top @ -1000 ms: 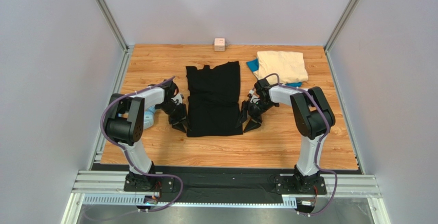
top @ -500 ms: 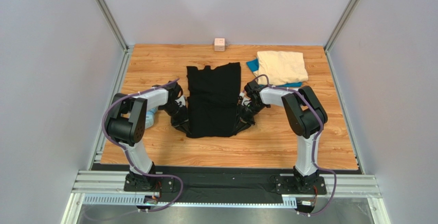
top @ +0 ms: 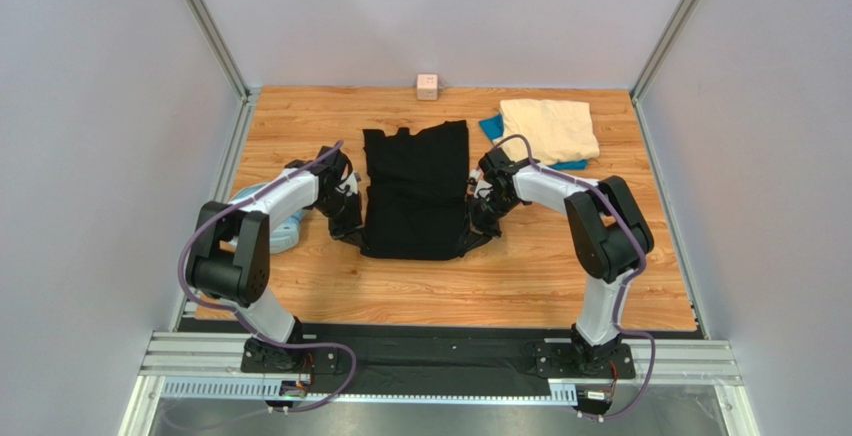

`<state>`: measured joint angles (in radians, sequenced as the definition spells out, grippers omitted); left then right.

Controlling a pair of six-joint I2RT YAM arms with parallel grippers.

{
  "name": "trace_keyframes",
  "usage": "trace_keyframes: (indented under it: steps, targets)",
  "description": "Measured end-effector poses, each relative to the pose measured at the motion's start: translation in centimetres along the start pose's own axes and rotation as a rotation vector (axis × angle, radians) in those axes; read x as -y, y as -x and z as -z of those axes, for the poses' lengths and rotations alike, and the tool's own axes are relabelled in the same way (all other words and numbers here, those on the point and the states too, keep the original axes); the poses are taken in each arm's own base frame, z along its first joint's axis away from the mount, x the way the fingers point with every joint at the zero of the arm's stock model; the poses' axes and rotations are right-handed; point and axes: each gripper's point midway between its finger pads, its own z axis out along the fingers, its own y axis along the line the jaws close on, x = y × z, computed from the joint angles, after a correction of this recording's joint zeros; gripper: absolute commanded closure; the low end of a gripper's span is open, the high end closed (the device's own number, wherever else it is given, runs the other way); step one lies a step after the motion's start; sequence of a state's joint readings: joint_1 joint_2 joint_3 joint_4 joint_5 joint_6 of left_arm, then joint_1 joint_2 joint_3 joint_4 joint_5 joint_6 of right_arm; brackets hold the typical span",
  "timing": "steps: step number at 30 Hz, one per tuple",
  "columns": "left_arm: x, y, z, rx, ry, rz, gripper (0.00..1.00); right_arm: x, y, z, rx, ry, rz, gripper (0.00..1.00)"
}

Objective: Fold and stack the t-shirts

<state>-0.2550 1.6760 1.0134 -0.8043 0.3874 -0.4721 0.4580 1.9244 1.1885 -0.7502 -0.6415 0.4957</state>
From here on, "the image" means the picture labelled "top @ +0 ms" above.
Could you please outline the black t shirt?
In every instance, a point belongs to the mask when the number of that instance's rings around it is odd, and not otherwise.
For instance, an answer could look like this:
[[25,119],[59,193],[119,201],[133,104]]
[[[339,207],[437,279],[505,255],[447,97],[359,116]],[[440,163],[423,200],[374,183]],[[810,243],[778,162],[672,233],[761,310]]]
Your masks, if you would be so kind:
[[445,261],[464,255],[469,131],[446,121],[416,133],[363,131],[369,186],[361,251],[378,259]]

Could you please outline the light blue headphones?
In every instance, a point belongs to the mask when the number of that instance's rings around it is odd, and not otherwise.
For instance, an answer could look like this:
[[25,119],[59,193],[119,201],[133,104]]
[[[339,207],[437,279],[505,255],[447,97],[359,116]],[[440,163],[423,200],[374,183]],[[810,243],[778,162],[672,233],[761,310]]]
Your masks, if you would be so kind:
[[[253,184],[237,191],[229,200],[234,203],[258,192],[266,185],[266,182]],[[273,228],[270,232],[269,246],[271,254],[280,254],[295,247],[301,236],[301,223],[307,211],[304,209],[294,212],[289,218]]]

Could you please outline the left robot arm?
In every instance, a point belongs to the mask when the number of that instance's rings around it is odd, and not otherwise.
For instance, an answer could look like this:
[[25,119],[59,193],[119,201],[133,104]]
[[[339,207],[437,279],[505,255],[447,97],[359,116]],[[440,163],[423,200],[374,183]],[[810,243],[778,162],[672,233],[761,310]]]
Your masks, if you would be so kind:
[[299,319],[269,288],[273,229],[303,209],[326,217],[330,236],[367,246],[358,178],[342,145],[288,164],[271,182],[231,203],[210,201],[181,250],[177,279],[196,304],[228,311],[261,343],[287,354],[310,349]]

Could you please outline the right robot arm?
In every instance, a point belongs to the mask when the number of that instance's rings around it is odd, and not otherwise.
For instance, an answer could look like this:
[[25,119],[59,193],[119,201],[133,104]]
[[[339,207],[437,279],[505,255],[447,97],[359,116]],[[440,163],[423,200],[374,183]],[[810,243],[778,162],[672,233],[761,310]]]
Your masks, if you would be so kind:
[[520,204],[538,204],[567,218],[577,260],[587,275],[571,342],[587,363],[613,355],[621,341],[626,295],[654,248],[626,181],[571,176],[533,160],[513,161],[495,148],[479,160],[470,182],[462,252],[500,237],[500,219]]

